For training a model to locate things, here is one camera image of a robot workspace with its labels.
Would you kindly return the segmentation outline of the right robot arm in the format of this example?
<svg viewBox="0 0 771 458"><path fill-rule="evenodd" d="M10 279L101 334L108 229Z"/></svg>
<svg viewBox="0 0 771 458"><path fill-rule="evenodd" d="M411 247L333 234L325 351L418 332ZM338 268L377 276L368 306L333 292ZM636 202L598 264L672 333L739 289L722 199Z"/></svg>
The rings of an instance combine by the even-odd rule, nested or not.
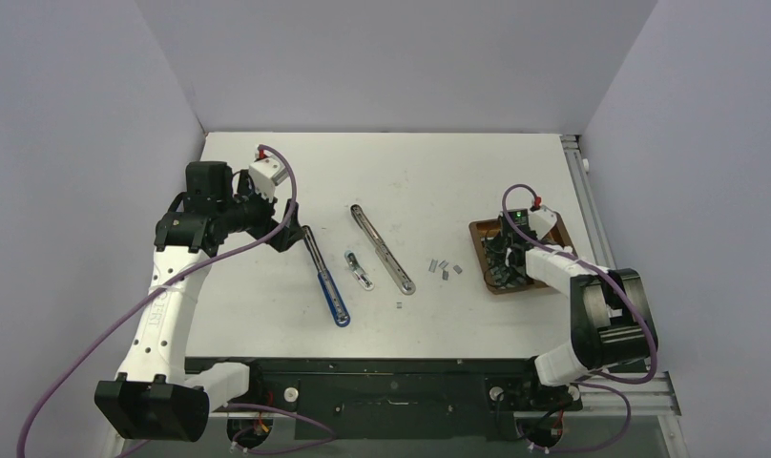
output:
<svg viewBox="0 0 771 458"><path fill-rule="evenodd" d="M534 357L536 372L520 383L528 406L543 408L557 397L559 385L592 374L607 377L612 366L656 362L656 331L635 270L599 266L570 246L547 242L547 233L536 227L546 223L553 228L557 217L541 206L504 211L498 221L490 252L504 253L500 280L514 288L548 286L570 307L568 339Z"/></svg>

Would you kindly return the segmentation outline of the blue stapler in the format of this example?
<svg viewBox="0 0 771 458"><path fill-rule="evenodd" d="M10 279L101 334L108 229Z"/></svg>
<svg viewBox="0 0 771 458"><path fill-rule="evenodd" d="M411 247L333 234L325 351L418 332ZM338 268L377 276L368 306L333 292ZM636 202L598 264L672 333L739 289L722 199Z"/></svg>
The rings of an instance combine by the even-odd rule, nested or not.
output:
<svg viewBox="0 0 771 458"><path fill-rule="evenodd" d="M302 226L303 240L306 249L317 271L317 279L323 291L325 301L332 316L333 322L338 327L346 327L351 319L339 289L323 259L322 253L316 242L312 229L308 225Z"/></svg>

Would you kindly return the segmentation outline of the light blue staple box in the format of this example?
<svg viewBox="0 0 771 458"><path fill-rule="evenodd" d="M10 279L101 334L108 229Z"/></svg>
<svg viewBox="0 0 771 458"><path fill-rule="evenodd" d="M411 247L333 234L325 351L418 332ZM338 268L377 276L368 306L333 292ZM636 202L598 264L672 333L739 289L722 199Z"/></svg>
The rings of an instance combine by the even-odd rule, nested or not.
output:
<svg viewBox="0 0 771 458"><path fill-rule="evenodd" d="M356 281L362 286L365 291L371 291L374 288L374 283L360 265L357 256L354 252L348 250L344 253L344 258L348 265L350 272Z"/></svg>

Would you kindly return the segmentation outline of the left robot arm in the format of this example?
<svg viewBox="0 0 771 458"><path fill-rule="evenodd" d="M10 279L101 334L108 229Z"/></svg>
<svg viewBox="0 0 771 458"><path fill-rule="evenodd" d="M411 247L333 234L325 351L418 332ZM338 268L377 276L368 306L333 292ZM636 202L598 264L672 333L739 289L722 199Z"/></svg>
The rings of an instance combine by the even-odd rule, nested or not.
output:
<svg viewBox="0 0 771 458"><path fill-rule="evenodd" d="M198 297L226 239L245 233L278 252L302 238L298 204L290 198L275 220L275 192L289 178L272 156L233 172L223 161L186 166L186 188L156 224L154 270L136 333L115 378L101 381L94 403L124 439L195 442L209 415L233 402L252 410L264 382L248 363L223 362L189 376L186 346Z"/></svg>

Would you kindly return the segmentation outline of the brown plastic divided tray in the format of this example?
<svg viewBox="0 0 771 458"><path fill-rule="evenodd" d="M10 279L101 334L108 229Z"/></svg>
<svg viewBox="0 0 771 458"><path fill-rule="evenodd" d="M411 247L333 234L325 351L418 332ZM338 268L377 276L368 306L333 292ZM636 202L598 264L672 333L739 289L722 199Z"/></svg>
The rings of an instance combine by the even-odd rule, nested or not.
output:
<svg viewBox="0 0 771 458"><path fill-rule="evenodd" d="M469 224L469 232L470 232L472 243L475 249L476 257L478 259L480 270L482 271L483 281L487 289L491 292L491 294L505 295L505 294L516 293L521 291L546 288L547 285L544 284L543 282L530 280L528 277L526 278L526 283L521 286L507 287L503 289L497 289L495 287L492 287L491 285L488 285L485 282L485 278L487 278L490 281L491 276L485 275L485 269L487 268L487 261L485 257L484 247L483 247L483 239L494 237L498 233L498 231L499 231L498 219L473 221Z"/></svg>

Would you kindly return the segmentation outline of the silver black stapler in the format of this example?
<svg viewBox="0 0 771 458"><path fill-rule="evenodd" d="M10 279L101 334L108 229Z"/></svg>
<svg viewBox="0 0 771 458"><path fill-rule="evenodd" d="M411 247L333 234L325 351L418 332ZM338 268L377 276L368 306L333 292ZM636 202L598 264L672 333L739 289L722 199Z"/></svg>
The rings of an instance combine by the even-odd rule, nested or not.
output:
<svg viewBox="0 0 771 458"><path fill-rule="evenodd" d="M350 214L373 245L375 254L378 256L385 270L395 282L401 293L406 296L414 294L416 292L414 281L396 260L383 237L366 216L363 208L359 204L353 204L350 207Z"/></svg>

